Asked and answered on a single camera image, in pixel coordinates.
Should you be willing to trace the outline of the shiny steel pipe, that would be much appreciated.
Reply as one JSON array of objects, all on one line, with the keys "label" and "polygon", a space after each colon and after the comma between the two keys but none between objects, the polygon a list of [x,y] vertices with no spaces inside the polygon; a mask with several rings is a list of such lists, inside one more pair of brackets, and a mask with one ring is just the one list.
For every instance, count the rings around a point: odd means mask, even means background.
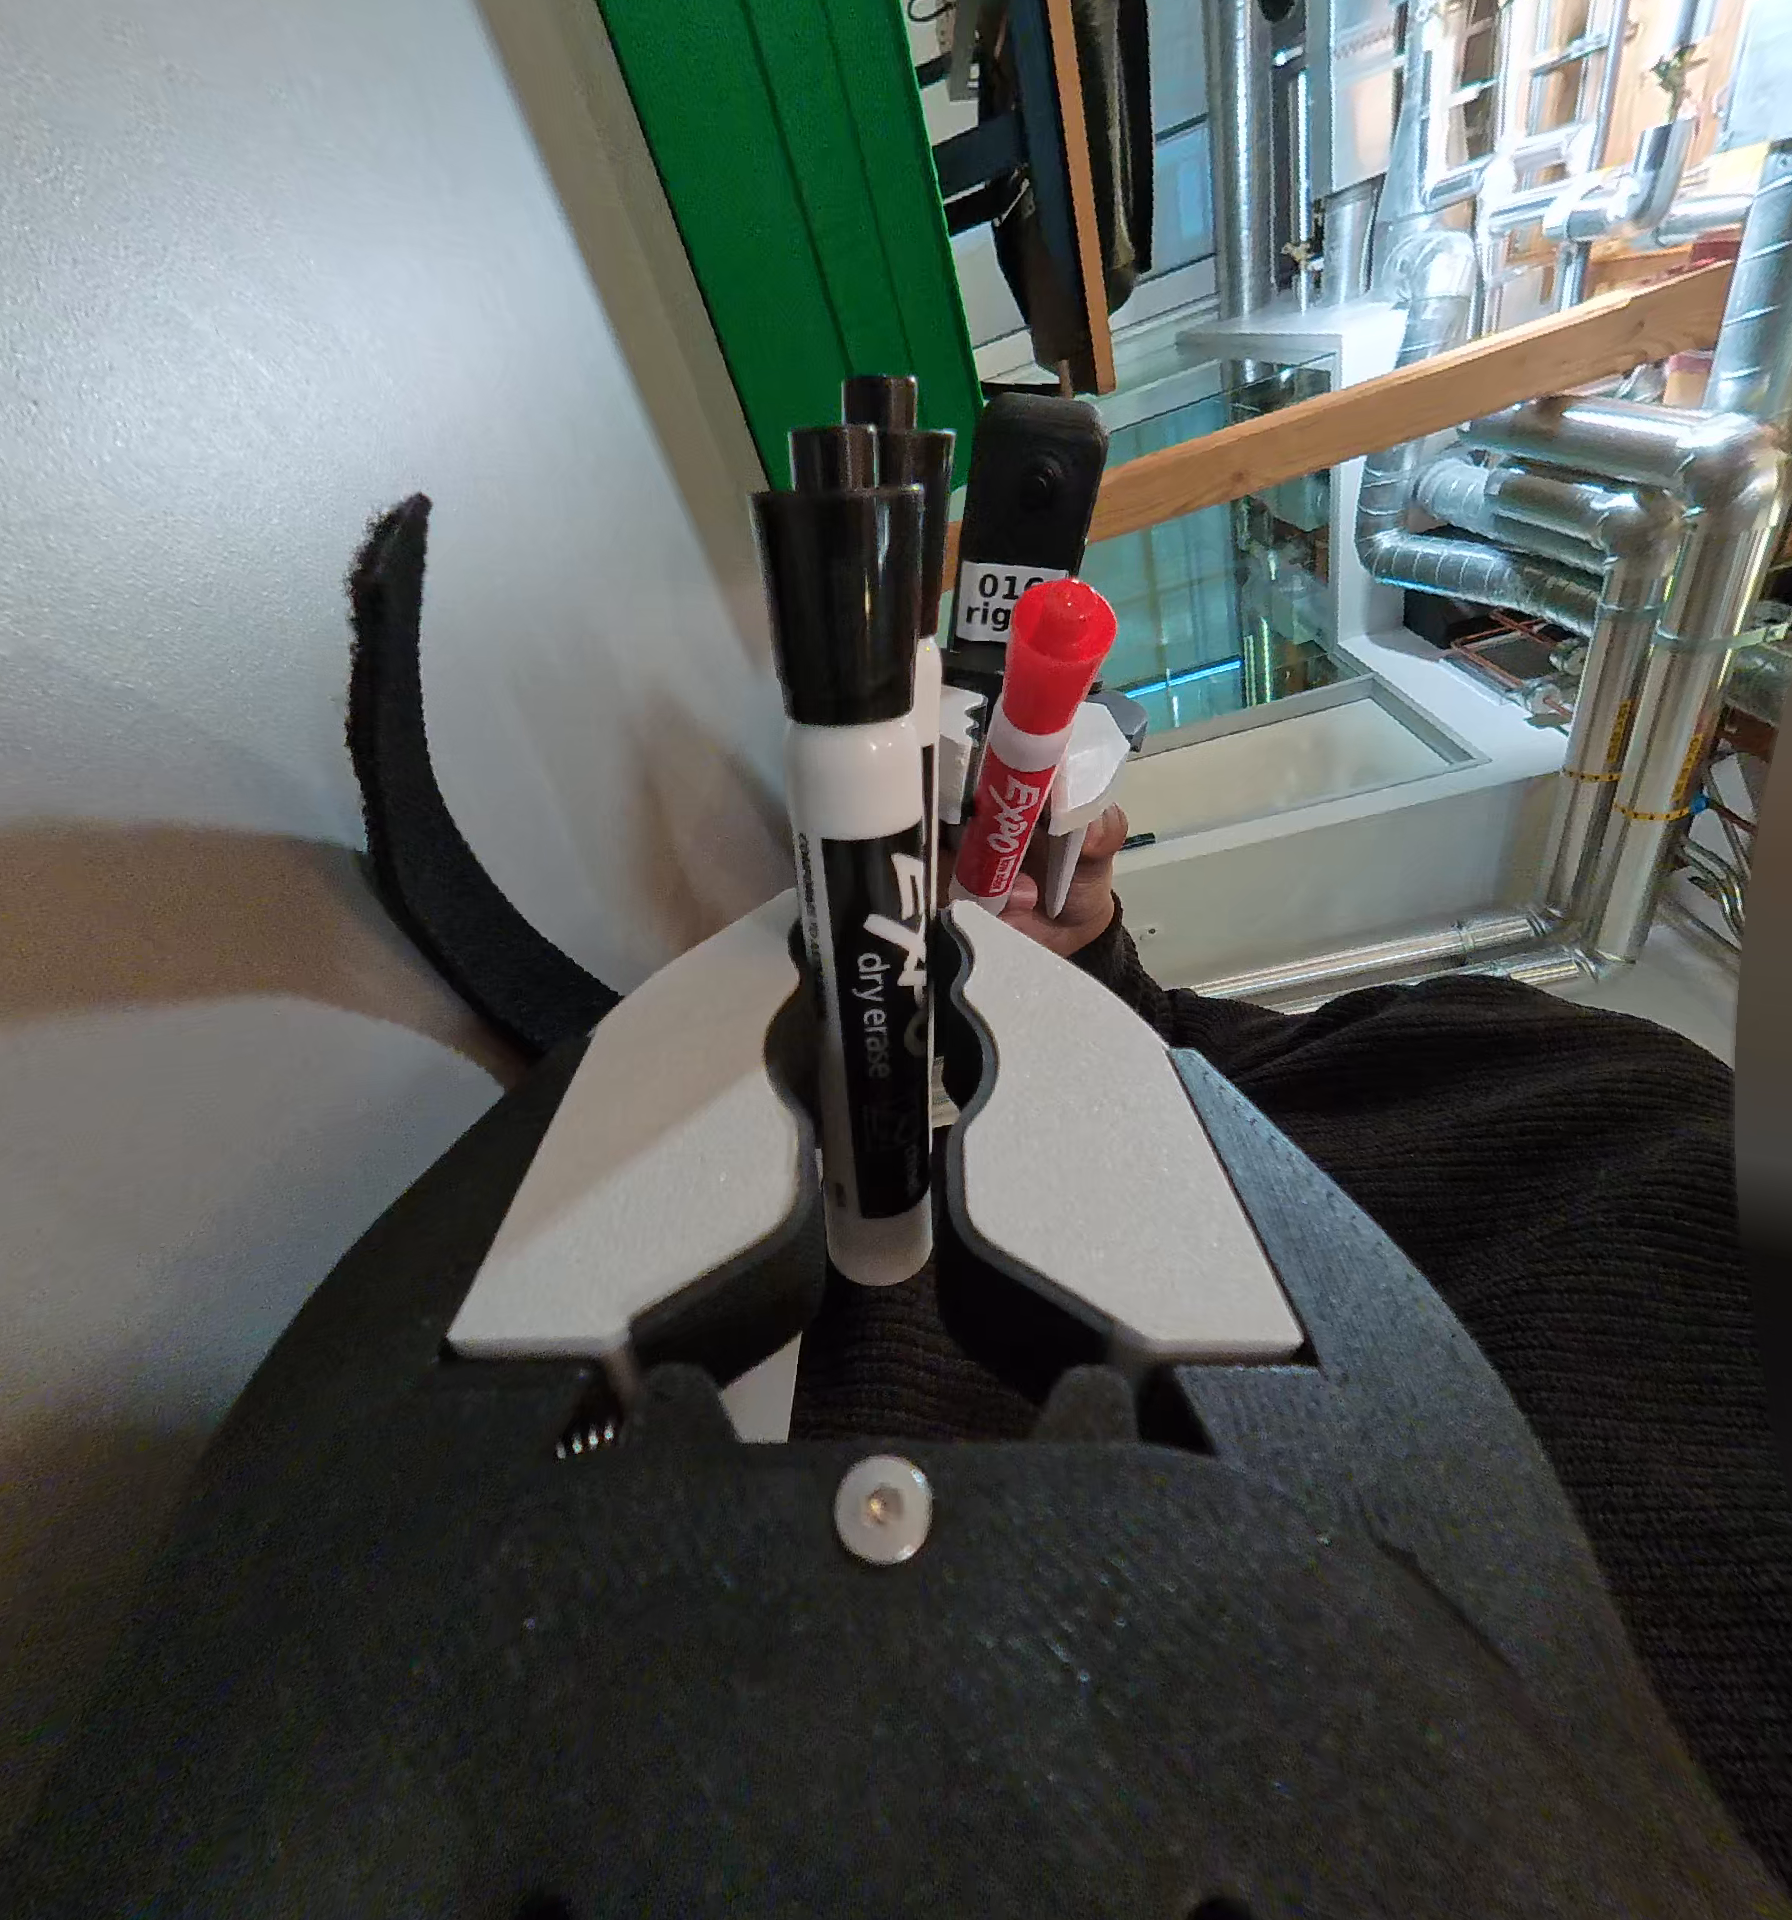
[{"label": "shiny steel pipe", "polygon": [[1792,497],[1792,137],[1768,149],[1747,204],[1699,408],[1542,396],[1474,419],[1459,440],[1490,468],[1664,486],[1681,507],[1652,645],[1623,631],[1587,639],[1542,872],[1549,932],[1518,952],[1357,977],[1296,1001],[1204,994],[1296,1011],[1438,975],[1553,991],[1637,960]]}]

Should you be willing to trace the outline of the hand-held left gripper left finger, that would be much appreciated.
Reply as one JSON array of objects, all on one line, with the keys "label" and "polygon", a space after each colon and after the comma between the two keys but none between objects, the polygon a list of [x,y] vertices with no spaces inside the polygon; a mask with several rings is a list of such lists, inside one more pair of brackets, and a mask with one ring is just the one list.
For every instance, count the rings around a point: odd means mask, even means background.
[{"label": "hand-held left gripper left finger", "polygon": [[813,1315],[813,1126],[771,1070],[792,907],[593,1029],[448,1330],[466,1360],[762,1365]]}]

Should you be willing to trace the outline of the red dry-erase marker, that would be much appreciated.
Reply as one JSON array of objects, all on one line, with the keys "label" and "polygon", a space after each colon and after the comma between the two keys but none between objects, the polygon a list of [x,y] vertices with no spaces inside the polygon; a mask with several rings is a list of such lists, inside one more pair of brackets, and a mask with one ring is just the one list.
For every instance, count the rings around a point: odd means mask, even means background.
[{"label": "red dry-erase marker", "polygon": [[1079,581],[1030,587],[1009,619],[1003,683],[955,847],[952,901],[1000,917],[1067,752],[1078,708],[1117,636],[1107,600]]}]

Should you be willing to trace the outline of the person's right forearm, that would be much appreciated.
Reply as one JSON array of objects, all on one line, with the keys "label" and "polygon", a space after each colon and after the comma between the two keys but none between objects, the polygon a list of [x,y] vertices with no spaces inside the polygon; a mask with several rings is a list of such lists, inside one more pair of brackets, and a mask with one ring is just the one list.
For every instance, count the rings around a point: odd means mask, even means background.
[{"label": "person's right forearm", "polygon": [[1733,1073],[1674,1030],[1497,975],[1438,975],[1340,994],[1307,1014],[1164,988],[1119,902],[1073,967],[1165,1047],[1194,1052],[1311,1159],[1362,1135],[1447,1145],[1492,1117],[1519,1132],[1731,1145]]}]

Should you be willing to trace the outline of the wooden handrail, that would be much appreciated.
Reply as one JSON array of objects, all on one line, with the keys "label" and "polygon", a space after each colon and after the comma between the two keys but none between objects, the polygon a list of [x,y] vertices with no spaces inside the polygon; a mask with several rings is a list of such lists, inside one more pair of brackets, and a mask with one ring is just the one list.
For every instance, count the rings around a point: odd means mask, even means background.
[{"label": "wooden handrail", "polygon": [[1553,316],[1109,468],[1090,525],[1099,544],[1509,406],[1714,347],[1733,265],[1627,285]]}]

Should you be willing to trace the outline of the person's right hand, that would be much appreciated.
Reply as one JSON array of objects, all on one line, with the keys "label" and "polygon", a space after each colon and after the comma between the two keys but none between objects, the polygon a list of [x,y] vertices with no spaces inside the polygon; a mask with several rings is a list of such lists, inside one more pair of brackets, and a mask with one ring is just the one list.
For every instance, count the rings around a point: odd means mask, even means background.
[{"label": "person's right hand", "polygon": [[1078,845],[1078,860],[1060,913],[1043,907],[1038,882],[1042,878],[1049,831],[1038,820],[1023,860],[1009,886],[997,919],[1040,948],[1060,958],[1075,958],[1116,923],[1116,859],[1124,851],[1127,820],[1122,805],[1107,805],[1090,824]]}]

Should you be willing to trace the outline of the black dry-erase marker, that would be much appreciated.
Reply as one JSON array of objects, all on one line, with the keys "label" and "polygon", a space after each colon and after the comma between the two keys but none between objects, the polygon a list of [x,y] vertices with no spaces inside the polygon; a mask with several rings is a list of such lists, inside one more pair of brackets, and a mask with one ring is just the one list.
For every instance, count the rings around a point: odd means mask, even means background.
[{"label": "black dry-erase marker", "polygon": [[815,1011],[827,1258],[866,1289],[931,1261],[931,792],[918,722],[926,495],[866,426],[790,432],[751,497]]},{"label": "black dry-erase marker", "polygon": [[912,722],[921,750],[924,826],[937,822],[935,749],[941,693],[937,624],[946,572],[955,437],[918,422],[913,377],[859,374],[841,385],[841,421],[873,437],[876,481],[921,493],[920,600],[913,650]]}]

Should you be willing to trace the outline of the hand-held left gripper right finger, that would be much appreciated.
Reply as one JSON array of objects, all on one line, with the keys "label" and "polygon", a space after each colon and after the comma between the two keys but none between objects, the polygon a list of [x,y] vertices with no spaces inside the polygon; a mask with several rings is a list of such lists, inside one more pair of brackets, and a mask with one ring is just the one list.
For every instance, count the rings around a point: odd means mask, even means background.
[{"label": "hand-held left gripper right finger", "polygon": [[944,1318],[990,1366],[1285,1365],[1306,1335],[1172,1048],[944,913]]}]

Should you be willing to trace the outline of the person's black sweater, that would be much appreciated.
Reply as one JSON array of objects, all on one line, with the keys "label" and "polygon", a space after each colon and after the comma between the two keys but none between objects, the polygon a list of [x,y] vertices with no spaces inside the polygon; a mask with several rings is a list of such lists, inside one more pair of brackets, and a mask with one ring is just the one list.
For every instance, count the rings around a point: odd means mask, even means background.
[{"label": "person's black sweater", "polygon": [[1733,1143],[1492,1117],[1301,1148],[1435,1285],[1568,1490],[1661,1704],[1792,1897],[1792,1506]]}]

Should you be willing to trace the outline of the green plastic bin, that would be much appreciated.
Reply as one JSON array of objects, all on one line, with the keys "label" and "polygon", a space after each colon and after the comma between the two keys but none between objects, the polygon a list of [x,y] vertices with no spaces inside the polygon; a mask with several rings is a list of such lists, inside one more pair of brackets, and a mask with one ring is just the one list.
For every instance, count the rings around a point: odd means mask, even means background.
[{"label": "green plastic bin", "polygon": [[892,3],[600,3],[763,476],[841,382],[907,374],[968,445],[975,365]]}]

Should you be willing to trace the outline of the vertical silver duct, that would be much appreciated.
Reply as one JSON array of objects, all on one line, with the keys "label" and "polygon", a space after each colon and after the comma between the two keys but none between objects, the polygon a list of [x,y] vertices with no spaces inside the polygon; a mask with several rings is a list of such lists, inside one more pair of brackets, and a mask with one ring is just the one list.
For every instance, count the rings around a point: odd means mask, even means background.
[{"label": "vertical silver duct", "polygon": [[1241,323],[1274,299],[1269,23],[1257,3],[1204,7],[1214,301]]}]

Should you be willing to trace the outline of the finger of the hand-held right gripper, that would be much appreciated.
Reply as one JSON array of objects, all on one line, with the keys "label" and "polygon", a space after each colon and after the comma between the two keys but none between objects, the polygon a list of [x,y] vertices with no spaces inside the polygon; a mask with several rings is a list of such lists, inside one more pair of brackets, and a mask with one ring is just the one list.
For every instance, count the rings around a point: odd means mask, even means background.
[{"label": "finger of the hand-held right gripper", "polygon": [[1075,715],[1049,784],[1049,838],[1081,836],[1107,808],[1130,754],[1116,715]]},{"label": "finger of the hand-held right gripper", "polygon": [[939,694],[939,822],[963,824],[973,802],[994,700],[984,693]]}]

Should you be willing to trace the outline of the silver ducts bundle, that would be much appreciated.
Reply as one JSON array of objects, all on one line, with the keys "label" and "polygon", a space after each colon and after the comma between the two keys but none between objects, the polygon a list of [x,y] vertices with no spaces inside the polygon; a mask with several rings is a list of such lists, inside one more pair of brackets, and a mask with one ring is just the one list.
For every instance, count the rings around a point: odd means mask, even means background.
[{"label": "silver ducts bundle", "polygon": [[1676,493],[1425,449],[1364,458],[1353,549],[1378,584],[1652,645],[1683,538]]}]

